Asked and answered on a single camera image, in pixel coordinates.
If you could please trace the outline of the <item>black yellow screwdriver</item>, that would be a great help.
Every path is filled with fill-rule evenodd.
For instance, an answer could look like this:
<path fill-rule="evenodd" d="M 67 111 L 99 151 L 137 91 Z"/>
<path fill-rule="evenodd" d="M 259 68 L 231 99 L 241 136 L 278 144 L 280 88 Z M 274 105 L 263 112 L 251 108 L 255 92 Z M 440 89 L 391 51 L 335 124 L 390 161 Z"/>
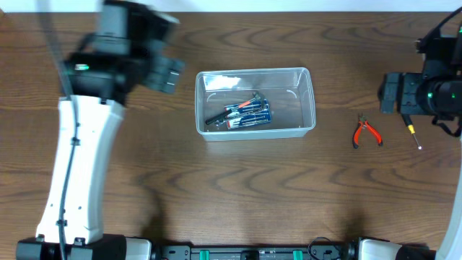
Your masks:
<path fill-rule="evenodd" d="M 422 150 L 422 146 L 421 146 L 421 144 L 419 143 L 419 141 L 417 139 L 416 131 L 415 131 L 415 128 L 414 128 L 414 125 L 413 125 L 413 122 L 411 120 L 410 115 L 402 114 L 401 117 L 402 117 L 402 119 L 404 121 L 405 126 L 407 127 L 407 129 L 409 130 L 410 134 L 412 135 L 414 141 L 416 142 L 417 149 Z"/>

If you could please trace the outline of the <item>blue screwdriver set case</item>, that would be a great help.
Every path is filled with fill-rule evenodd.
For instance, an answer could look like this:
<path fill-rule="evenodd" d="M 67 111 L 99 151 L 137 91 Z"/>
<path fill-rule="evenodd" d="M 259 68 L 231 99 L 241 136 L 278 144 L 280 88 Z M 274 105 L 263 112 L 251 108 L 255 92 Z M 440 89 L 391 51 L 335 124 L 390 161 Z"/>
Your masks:
<path fill-rule="evenodd" d="M 267 99 L 263 99 L 263 105 L 259 101 L 256 101 L 252 105 L 245 106 L 244 108 L 241 108 L 238 111 L 231 113 L 230 115 L 228 115 L 228 117 L 232 117 L 239 113 L 245 113 L 247 111 L 252 111 L 258 108 L 262 108 L 265 105 L 269 107 L 268 110 L 257 113 L 255 115 L 245 116 L 242 118 L 238 118 L 238 119 L 225 122 L 224 125 L 227 127 L 228 130 L 232 130 L 232 129 L 239 129 L 243 127 L 257 126 L 261 124 L 269 124 L 272 121 L 272 117 L 271 117 L 270 105 Z"/>

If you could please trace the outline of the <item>chrome ring wrench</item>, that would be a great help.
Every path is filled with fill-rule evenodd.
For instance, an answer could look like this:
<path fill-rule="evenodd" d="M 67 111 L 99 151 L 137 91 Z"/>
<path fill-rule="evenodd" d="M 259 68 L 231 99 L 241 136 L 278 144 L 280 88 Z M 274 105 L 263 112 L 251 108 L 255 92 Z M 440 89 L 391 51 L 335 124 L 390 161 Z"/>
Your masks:
<path fill-rule="evenodd" d="M 237 115 L 234 115 L 232 117 L 225 117 L 224 119 L 219 119 L 219 120 L 216 120 L 214 122 L 214 124 L 216 126 L 220 126 L 222 124 L 224 124 L 225 122 L 228 122 L 228 121 L 231 121 L 231 120 L 234 120 L 234 119 L 238 119 L 238 118 L 242 118 L 242 117 L 245 117 L 245 116 L 251 116 L 251 115 L 255 115 L 257 113 L 260 113 L 260 112 L 263 112 L 263 111 L 267 111 L 268 110 L 268 106 L 265 105 L 264 107 L 262 108 L 258 108 L 258 109 L 255 109 L 255 110 L 251 110 L 251 111 L 247 111 L 245 113 L 239 113 Z"/>

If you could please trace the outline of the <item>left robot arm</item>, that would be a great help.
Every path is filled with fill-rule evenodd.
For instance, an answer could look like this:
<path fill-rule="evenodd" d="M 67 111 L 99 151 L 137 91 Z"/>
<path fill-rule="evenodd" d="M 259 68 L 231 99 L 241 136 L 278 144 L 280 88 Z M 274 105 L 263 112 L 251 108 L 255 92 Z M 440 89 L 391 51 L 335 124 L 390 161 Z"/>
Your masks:
<path fill-rule="evenodd" d="M 104 231 L 103 197 L 113 142 L 136 86 L 172 93 L 181 60 L 162 49 L 179 21 L 131 1 L 104 1 L 96 30 L 63 57 L 48 2 L 38 20 L 63 95 L 51 187 L 35 235 L 17 244 L 18 259 L 160 259 L 147 238 Z"/>

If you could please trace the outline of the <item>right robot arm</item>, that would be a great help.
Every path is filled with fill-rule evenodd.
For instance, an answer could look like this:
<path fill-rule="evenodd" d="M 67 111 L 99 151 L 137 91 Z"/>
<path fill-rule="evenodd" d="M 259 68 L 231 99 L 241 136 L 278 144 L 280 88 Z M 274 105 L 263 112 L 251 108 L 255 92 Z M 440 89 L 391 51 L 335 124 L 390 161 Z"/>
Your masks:
<path fill-rule="evenodd" d="M 423 57 L 420 72 L 389 72 L 378 90 L 381 113 L 397 112 L 414 133 L 412 116 L 428 116 L 456 144 L 461 143 L 461 31 L 444 35 L 447 22 L 461 14 L 456 9 L 415 42 Z M 461 184 L 456 185 L 448 226 L 438 249 L 394 243 L 379 238 L 358 238 L 347 244 L 341 256 L 356 260 L 460 259 Z"/>

